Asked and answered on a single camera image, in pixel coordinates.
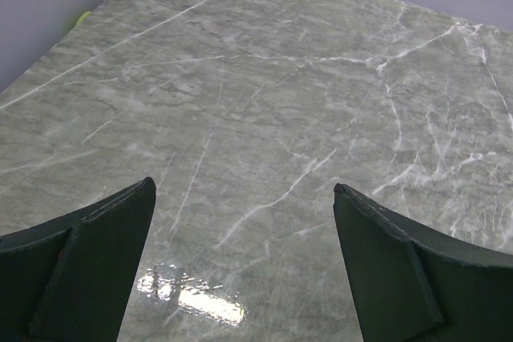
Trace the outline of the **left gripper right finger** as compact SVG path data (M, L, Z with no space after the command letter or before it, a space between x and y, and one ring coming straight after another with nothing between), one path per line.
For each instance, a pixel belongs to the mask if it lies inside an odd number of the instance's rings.
M512 257L450 237L346 184L333 213L365 341L510 341Z

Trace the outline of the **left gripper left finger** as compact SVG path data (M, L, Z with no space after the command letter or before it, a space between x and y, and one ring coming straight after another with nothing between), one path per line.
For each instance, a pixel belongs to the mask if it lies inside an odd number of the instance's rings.
M3 341L115 341L156 205L147 177L1 238Z

